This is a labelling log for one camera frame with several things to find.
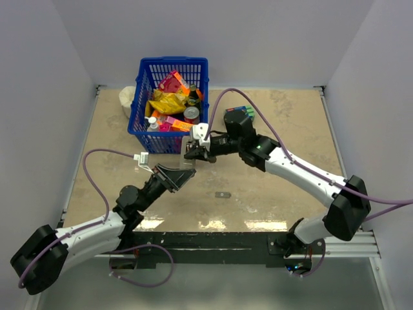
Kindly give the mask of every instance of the yellow bag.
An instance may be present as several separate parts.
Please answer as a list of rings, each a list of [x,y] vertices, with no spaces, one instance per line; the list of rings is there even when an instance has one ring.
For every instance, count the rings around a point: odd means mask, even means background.
[[[148,100],[150,105],[162,114],[171,115],[185,111],[185,103],[188,97],[173,92],[161,92],[154,90],[153,100]]]

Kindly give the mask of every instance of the blue basket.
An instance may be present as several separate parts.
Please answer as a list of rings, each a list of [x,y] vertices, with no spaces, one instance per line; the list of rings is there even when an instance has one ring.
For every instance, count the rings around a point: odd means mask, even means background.
[[[203,93],[200,122],[208,123],[208,60],[206,58],[170,56],[143,58],[136,78],[128,132],[142,143],[146,151],[158,154],[179,154],[182,137],[189,132],[147,132],[146,102],[169,72],[177,70],[188,84],[195,84]]]

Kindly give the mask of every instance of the paper towel roll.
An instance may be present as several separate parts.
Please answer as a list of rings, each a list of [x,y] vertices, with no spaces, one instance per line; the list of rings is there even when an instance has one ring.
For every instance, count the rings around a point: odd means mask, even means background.
[[[121,102],[121,106],[123,112],[125,113],[126,117],[130,117],[130,105],[134,100],[136,87],[135,86],[126,86],[121,92],[119,93],[119,101]]]

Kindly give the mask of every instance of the beige table surface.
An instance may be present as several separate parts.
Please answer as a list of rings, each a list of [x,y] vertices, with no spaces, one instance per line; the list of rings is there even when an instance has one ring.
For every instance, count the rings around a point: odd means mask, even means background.
[[[99,94],[84,152],[109,148],[139,153],[144,148],[129,135],[128,120],[121,109],[120,90]],[[220,90],[209,92],[212,105]],[[319,92],[316,90],[249,90],[247,95],[275,126],[288,149],[296,156],[334,174],[341,174],[334,142]],[[213,129],[223,130],[223,109],[245,105],[238,94],[223,97]],[[271,136],[256,114],[257,133]],[[151,154],[150,165],[179,167],[179,155]],[[94,153],[88,170],[108,198],[111,208],[125,185],[142,187],[149,172],[136,161],[116,154]],[[197,162],[196,175],[177,193],[165,192],[144,213],[137,230],[155,231],[284,231],[297,219],[323,212],[311,195],[289,182],[245,165],[237,154],[218,157],[215,164]],[[229,199],[215,198],[216,191],[230,192]],[[105,212],[105,205],[89,184],[80,166],[65,227],[92,220]]]

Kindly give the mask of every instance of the white wall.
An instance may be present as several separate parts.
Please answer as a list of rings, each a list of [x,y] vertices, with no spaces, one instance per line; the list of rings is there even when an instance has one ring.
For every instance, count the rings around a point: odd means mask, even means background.
[[[325,85],[373,0],[53,0],[95,83],[142,57],[204,56],[211,85]]]
[[[384,198],[413,198],[412,12],[411,0],[376,0],[327,85],[347,172]],[[409,206],[365,227],[374,228],[398,309],[413,305],[412,221]]]
[[[59,219],[93,84],[50,0],[1,1],[0,42],[0,309],[9,310],[27,295],[9,261]]]

